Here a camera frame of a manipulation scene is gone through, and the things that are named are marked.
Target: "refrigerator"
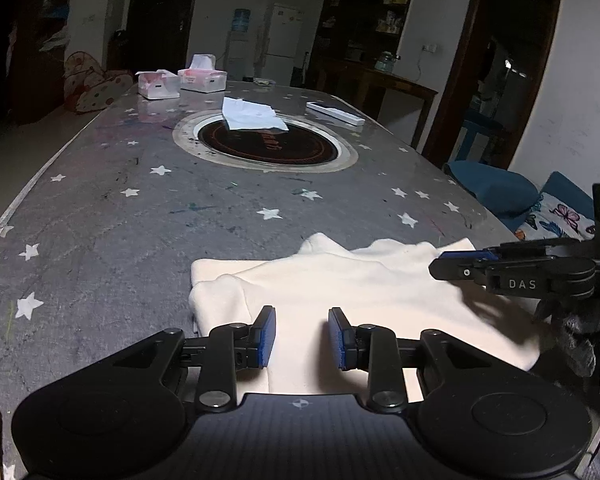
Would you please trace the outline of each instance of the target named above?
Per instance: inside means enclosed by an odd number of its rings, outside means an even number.
[[[295,7],[274,4],[267,9],[262,56],[256,72],[259,77],[289,86],[301,29],[302,12]]]

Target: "white paper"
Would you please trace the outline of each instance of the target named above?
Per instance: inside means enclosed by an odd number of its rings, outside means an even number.
[[[196,70],[215,70],[216,56],[213,54],[194,54],[189,68]]]
[[[289,131],[285,121],[277,117],[275,110],[267,105],[225,97],[222,101],[222,114],[230,130],[277,128]]]

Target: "cream cloth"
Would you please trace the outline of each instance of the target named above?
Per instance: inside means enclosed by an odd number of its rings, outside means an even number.
[[[246,392],[363,394],[366,372],[333,364],[327,326],[333,306],[354,326],[373,323],[413,339],[437,328],[528,370],[539,355],[541,327],[525,310],[474,283],[459,288],[429,275],[442,251],[473,249],[466,239],[439,250],[384,239],[347,251],[318,233],[288,258],[193,262],[189,303],[203,336],[222,324],[251,324],[265,304],[276,308],[269,366],[238,374],[239,399]],[[422,400],[415,371],[404,372],[410,401]]]

